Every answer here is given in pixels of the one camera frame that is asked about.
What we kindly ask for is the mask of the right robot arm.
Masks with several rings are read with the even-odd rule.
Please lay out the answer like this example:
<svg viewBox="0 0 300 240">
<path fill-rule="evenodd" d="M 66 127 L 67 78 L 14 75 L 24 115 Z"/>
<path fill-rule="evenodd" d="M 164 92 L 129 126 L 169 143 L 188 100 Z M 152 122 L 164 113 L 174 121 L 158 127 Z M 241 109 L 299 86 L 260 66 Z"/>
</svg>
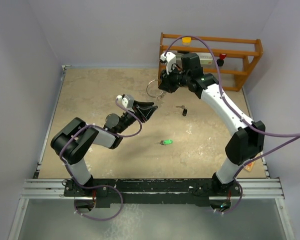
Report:
<svg viewBox="0 0 300 240">
<path fill-rule="evenodd" d="M 226 159 L 213 174 L 212 190 L 218 196 L 229 191 L 240 167 L 263 151 L 264 131 L 262 121 L 255 122 L 242 112 L 220 87 L 211 73 L 204 74 L 196 53 L 182 55 L 182 69 L 176 66 L 176 55 L 172 52 L 160 55 L 160 63 L 166 66 L 161 72 L 158 88 L 174 93 L 179 87 L 187 86 L 200 100 L 207 103 L 227 127 L 231 139 L 225 147 Z"/>
</svg>

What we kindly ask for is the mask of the silver keyring with clips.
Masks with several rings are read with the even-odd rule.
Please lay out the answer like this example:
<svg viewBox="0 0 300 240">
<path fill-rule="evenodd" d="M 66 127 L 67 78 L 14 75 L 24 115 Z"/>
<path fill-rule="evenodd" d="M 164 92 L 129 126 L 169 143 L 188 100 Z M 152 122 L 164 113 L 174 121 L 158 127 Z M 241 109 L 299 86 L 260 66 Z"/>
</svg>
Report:
<svg viewBox="0 0 300 240">
<path fill-rule="evenodd" d="M 166 92 L 158 88 L 158 79 L 151 80 L 146 86 L 146 94 L 153 100 L 161 101 Z"/>
</svg>

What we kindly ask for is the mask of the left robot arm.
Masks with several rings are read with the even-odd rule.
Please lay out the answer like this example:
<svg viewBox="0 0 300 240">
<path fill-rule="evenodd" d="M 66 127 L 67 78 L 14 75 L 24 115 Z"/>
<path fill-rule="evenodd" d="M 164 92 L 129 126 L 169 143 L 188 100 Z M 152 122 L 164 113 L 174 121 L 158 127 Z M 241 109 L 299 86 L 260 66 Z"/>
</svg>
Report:
<svg viewBox="0 0 300 240">
<path fill-rule="evenodd" d="M 84 160 L 91 145 L 99 145 L 112 150 L 117 148 L 124 138 L 138 135 L 142 130 L 142 124 L 147 122 L 158 109 L 153 102 L 134 100 L 130 109 L 119 104 L 118 100 L 116 104 L 123 110 L 123 114 L 109 114 L 103 127 L 89 125 L 76 117 L 50 142 L 51 148 L 59 156 L 76 183 L 75 190 L 81 196 L 91 194 L 93 189 L 93 176 Z"/>
</svg>

